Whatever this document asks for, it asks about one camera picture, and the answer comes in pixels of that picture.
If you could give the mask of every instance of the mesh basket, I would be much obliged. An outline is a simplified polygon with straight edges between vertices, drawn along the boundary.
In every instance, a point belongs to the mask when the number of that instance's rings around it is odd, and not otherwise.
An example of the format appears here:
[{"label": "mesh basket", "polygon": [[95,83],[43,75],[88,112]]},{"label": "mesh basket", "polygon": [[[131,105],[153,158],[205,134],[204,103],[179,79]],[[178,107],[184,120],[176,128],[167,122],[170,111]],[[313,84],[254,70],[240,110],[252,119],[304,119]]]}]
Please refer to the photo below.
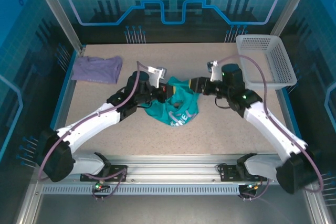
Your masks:
[{"label": "mesh basket", "polygon": [[[239,35],[236,38],[238,53],[249,56],[260,65],[267,88],[281,89],[297,82],[285,47],[278,36]],[[250,61],[241,58],[241,69],[246,88],[263,89],[261,75]]]}]

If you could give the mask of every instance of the glass wall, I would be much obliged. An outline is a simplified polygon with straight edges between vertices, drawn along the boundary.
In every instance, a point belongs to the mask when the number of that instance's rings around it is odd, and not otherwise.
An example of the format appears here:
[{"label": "glass wall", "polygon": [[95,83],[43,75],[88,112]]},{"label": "glass wall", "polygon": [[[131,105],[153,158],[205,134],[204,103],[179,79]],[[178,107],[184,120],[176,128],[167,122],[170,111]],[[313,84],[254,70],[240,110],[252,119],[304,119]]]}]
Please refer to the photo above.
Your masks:
[{"label": "glass wall", "polygon": [[45,0],[0,0],[0,216],[13,223],[73,48]]},{"label": "glass wall", "polygon": [[269,34],[287,0],[60,0],[83,44],[234,42]]},{"label": "glass wall", "polygon": [[[336,171],[336,0],[301,0],[281,38],[297,73],[297,85],[287,92],[302,138],[322,150],[322,173],[331,172],[325,178],[333,177]],[[325,183],[328,191],[323,194],[329,201],[335,198],[334,190],[330,189],[334,188],[334,182],[328,179]]]}]

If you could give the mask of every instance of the aluminum frame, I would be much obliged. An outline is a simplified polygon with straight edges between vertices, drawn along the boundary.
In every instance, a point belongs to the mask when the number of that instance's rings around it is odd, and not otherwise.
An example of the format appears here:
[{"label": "aluminum frame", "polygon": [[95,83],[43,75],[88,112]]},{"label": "aluminum frame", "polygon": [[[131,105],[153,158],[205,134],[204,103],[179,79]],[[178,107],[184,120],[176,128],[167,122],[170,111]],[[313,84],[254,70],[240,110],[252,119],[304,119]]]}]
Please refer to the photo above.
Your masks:
[{"label": "aluminum frame", "polygon": [[[101,190],[95,195],[109,195],[116,185]],[[44,185],[44,195],[90,195],[94,185]],[[115,195],[239,195],[238,185],[139,185],[122,184]]]},{"label": "aluminum frame", "polygon": [[[309,189],[318,189],[318,184],[309,185]],[[308,206],[310,207],[311,211],[311,219],[315,223],[318,224],[333,224],[333,220],[328,212],[328,208],[325,205],[324,198],[321,193],[313,194],[310,192],[306,192],[306,199]]]},{"label": "aluminum frame", "polygon": [[282,31],[284,30],[289,18],[292,16],[293,12],[297,8],[300,0],[288,0],[285,7],[283,8],[280,17],[278,18],[276,24],[273,27],[270,35],[276,35],[280,37]]},{"label": "aluminum frame", "polygon": [[46,0],[47,4],[49,5],[51,11],[53,12],[54,16],[56,17],[57,21],[61,25],[64,33],[68,37],[70,43],[74,47],[74,49],[81,53],[83,45],[81,44],[75,30],[73,29],[66,13],[64,12],[59,0]]},{"label": "aluminum frame", "polygon": [[[226,163],[234,165],[241,155],[125,155],[107,156],[113,165],[127,165],[126,184],[145,185],[248,185],[245,182],[221,182],[217,165]],[[80,175],[70,175],[63,179],[61,184],[91,184],[79,182]],[[44,185],[54,184],[47,180]]]},{"label": "aluminum frame", "polygon": [[41,199],[43,185],[39,183],[30,184],[27,189],[16,224],[32,224]]}]

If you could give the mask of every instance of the purple cable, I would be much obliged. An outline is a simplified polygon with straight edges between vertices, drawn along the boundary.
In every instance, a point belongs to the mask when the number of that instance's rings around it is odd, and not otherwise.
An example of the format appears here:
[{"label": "purple cable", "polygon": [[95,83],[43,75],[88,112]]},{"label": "purple cable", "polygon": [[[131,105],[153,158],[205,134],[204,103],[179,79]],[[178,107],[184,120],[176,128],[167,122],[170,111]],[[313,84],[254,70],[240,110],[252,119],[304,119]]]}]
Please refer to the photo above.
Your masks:
[{"label": "purple cable", "polygon": [[139,66],[142,67],[145,70],[148,70],[148,67],[146,67],[144,64],[141,64],[140,62],[139,62]]},{"label": "purple cable", "polygon": [[[139,77],[140,77],[140,62],[137,61],[136,63],[136,66],[137,66],[137,72],[136,72],[136,75],[137,77],[135,78],[135,83],[134,83],[134,86],[133,86],[133,89],[132,89],[132,92],[130,93],[130,95],[122,102],[120,103],[119,105],[115,106],[115,107],[112,107],[110,109],[107,109],[107,110],[103,110],[99,113],[99,115],[102,115],[104,113],[107,113],[107,112],[110,112],[110,111],[113,111],[113,110],[116,110],[117,108],[120,108],[121,106],[125,105],[130,99],[131,97],[134,95],[135,93],[135,90],[137,88],[137,85],[138,85],[138,82],[139,82]],[[71,129],[69,129],[63,136],[61,136],[59,138],[59,140],[56,141],[56,143],[50,148],[50,150],[48,151],[48,153],[46,154],[43,162],[41,163],[41,166],[40,166],[40,169],[38,171],[38,175],[37,175],[37,178],[40,180],[41,178],[41,175],[42,175],[42,171],[49,159],[49,157],[51,156],[52,152],[55,150],[55,148],[57,147],[57,145],[68,135],[71,134],[71,132],[73,130],[75,130],[78,126],[82,125],[83,123],[87,122],[88,120],[94,118],[98,116],[98,114],[93,114],[91,116],[88,116],[87,118],[84,118],[83,120],[79,121],[77,124],[75,124]]]},{"label": "purple cable", "polygon": [[273,118],[269,115],[268,109],[267,109],[267,103],[266,103],[266,97],[267,97],[267,83],[266,83],[266,79],[264,76],[263,71],[261,70],[260,66],[257,64],[257,62],[255,62],[254,60],[252,60],[250,57],[244,56],[244,55],[232,55],[229,57],[226,57],[220,61],[217,62],[217,64],[222,64],[224,61],[229,60],[229,59],[233,59],[233,58],[244,58],[247,59],[249,61],[251,61],[259,70],[261,78],[263,79],[263,83],[264,83],[264,111],[265,114],[267,115],[267,117],[269,118],[269,120],[271,121],[271,123],[283,134],[285,135],[288,140],[293,143],[303,154],[304,156],[307,158],[307,160],[309,161],[309,163],[311,164],[311,166],[313,167],[314,171],[317,174],[317,177],[319,179],[319,183],[320,183],[320,188],[318,190],[311,190],[308,188],[305,188],[306,191],[309,191],[311,193],[319,193],[321,191],[323,191],[323,178],[322,175],[317,167],[317,165],[314,163],[313,159],[309,156],[309,154],[306,152],[305,149],[303,149],[301,147],[301,145],[299,145],[289,134],[287,134],[286,131],[284,131],[274,120]]},{"label": "purple cable", "polygon": [[49,177],[47,176],[47,177],[44,177],[44,178],[40,178],[39,181],[43,182],[43,181],[46,181],[48,179],[49,179]]},{"label": "purple cable", "polygon": [[258,194],[258,196],[253,196],[253,195],[251,194],[252,197],[251,197],[250,199],[251,199],[251,200],[255,200],[255,199],[260,198],[262,195],[264,195],[264,193],[267,191],[267,189],[268,189],[270,183],[271,183],[271,180],[268,179],[268,180],[267,180],[267,184],[266,184],[265,188],[263,189],[263,191],[262,191],[260,194]]},{"label": "purple cable", "polygon": [[109,175],[109,176],[107,176],[107,177],[102,177],[102,178],[93,176],[93,175],[88,174],[88,173],[85,173],[84,175],[88,176],[89,178],[93,178],[93,179],[97,179],[97,180],[106,180],[106,179],[110,179],[110,178],[116,177],[116,176],[118,176],[119,174],[121,174],[121,173],[123,173],[123,172],[126,172],[126,169],[125,169],[125,168],[124,168],[123,170],[118,171],[118,172],[115,173],[115,174]]},{"label": "purple cable", "polygon": [[[249,193],[243,193],[243,194],[246,195],[246,196],[249,196],[250,199],[253,200],[253,195],[252,195],[252,194],[249,194]],[[287,218],[286,215],[284,215],[284,214],[283,214],[277,207],[273,206],[270,202],[268,202],[267,200],[262,199],[262,198],[259,198],[259,200],[265,202],[265,203],[268,204],[270,207],[273,207],[273,209],[275,209],[278,213],[280,213],[280,214],[283,216],[283,218],[284,218],[285,220],[287,220],[289,223],[292,223],[292,222]]]},{"label": "purple cable", "polygon": [[[116,185],[116,187],[113,189],[113,191],[108,195],[108,196],[105,196],[105,197],[102,197],[102,199],[107,199],[107,198],[110,198],[116,191],[117,191],[117,189],[119,188],[119,186],[120,186],[120,183],[121,183],[121,181],[124,179],[124,176],[125,176],[125,172],[126,172],[126,170],[125,169],[123,169],[122,170],[122,176],[121,176],[121,178],[120,178],[120,180],[118,181],[118,183],[117,183],[117,185]],[[93,190],[92,191],[92,196],[95,198],[95,199],[97,199],[97,197],[96,197],[96,195],[95,195],[95,191]]]}]

